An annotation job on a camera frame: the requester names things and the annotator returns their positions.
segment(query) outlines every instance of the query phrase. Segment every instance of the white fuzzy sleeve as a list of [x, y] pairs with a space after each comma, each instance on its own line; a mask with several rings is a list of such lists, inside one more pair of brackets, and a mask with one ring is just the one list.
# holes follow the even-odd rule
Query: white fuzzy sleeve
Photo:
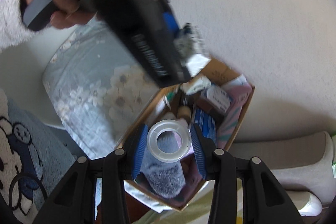
[[0, 0], [0, 52], [40, 33], [30, 31], [23, 25], [20, 5], [21, 0]]

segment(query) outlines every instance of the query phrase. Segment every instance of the gray sock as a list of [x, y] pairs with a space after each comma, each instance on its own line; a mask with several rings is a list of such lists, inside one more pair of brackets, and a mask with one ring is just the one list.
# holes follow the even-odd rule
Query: gray sock
[[[171, 131], [164, 132], [158, 137], [157, 146], [166, 153], [173, 153], [179, 149]], [[143, 154], [140, 172], [145, 175], [153, 190], [163, 198], [176, 197], [185, 185], [181, 163], [159, 161], [147, 147]]]

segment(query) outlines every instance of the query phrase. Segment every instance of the white wall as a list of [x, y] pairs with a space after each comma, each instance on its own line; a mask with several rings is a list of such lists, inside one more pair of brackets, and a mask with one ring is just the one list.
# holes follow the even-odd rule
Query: white wall
[[336, 130], [336, 0], [171, 0], [256, 86], [238, 140]]

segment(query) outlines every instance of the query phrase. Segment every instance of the blue package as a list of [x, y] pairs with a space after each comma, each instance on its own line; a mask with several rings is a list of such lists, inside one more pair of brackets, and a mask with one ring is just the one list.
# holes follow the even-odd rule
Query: blue package
[[210, 138], [217, 145], [216, 123], [210, 115], [197, 107], [194, 115], [194, 123], [199, 125], [204, 137]]

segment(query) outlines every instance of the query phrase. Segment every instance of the floral fabric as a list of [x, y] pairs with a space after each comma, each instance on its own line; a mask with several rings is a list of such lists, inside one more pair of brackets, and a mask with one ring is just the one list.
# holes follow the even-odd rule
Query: floral fabric
[[107, 25], [95, 19], [57, 50], [43, 84], [65, 129], [91, 159], [116, 148], [158, 91]]

